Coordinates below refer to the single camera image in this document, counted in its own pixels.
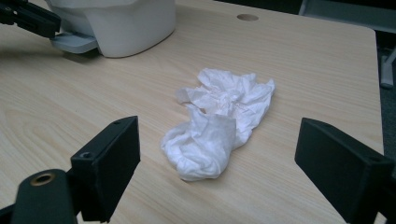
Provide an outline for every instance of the black clamp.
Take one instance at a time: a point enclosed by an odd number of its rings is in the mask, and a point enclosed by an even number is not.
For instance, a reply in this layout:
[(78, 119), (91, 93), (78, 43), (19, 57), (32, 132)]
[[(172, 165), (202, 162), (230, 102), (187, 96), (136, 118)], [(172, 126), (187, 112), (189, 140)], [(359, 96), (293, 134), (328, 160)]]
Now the black clamp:
[(47, 38), (60, 31), (61, 18), (27, 0), (0, 0), (0, 23), (13, 25)]

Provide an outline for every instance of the wooden table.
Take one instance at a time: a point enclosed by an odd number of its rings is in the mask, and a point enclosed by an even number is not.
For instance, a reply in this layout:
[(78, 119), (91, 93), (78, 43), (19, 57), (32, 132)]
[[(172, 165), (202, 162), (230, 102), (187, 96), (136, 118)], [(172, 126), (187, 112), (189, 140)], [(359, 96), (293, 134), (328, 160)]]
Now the wooden table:
[[(44, 6), (44, 1), (33, 1)], [(239, 14), (255, 15), (242, 21)], [(139, 117), (141, 162), (111, 223), (343, 223), (294, 162), (302, 117), (383, 152), (375, 32), (274, 11), (177, 0), (176, 30), (133, 57), (75, 55), (0, 26), (0, 206), (113, 120)], [(160, 150), (189, 120), (175, 91), (203, 68), (273, 78), (272, 105), (218, 179), (185, 182)]]

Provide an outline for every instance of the crumpled white tissue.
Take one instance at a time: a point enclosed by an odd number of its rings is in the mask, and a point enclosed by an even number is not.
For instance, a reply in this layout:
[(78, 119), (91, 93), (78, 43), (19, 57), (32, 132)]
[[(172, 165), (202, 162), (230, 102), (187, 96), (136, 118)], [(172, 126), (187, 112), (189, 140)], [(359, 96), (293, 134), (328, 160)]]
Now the crumpled white tissue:
[(256, 83), (256, 75), (204, 69), (199, 88), (182, 88), (177, 99), (187, 104), (190, 121), (171, 129), (161, 141), (168, 160), (187, 181), (217, 178), (231, 152), (244, 145), (267, 112), (275, 82)]

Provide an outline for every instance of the crumpled paper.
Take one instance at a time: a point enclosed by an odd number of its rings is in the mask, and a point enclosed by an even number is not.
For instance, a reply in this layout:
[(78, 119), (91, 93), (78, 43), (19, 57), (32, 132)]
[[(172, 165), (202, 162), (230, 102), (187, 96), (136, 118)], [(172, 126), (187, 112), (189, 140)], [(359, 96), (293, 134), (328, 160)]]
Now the crumpled paper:
[(256, 82), (255, 74), (236, 76), (229, 71), (204, 69), (203, 84), (177, 91), (187, 103), (190, 121), (171, 129), (161, 141), (168, 160), (181, 179), (217, 178), (227, 167), (231, 152), (244, 145), (267, 112), (275, 82)]

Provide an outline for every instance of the white plastic container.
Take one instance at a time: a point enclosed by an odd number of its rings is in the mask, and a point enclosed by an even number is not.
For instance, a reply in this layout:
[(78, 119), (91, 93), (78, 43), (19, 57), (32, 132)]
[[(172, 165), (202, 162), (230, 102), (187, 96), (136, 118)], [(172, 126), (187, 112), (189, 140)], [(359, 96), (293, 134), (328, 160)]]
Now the white plastic container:
[[(46, 1), (61, 17), (64, 32), (94, 37), (96, 47), (110, 58), (131, 56), (151, 48), (172, 34), (176, 24), (175, 0)], [(62, 45), (73, 41), (69, 38)], [(87, 51), (73, 48), (66, 50)]]

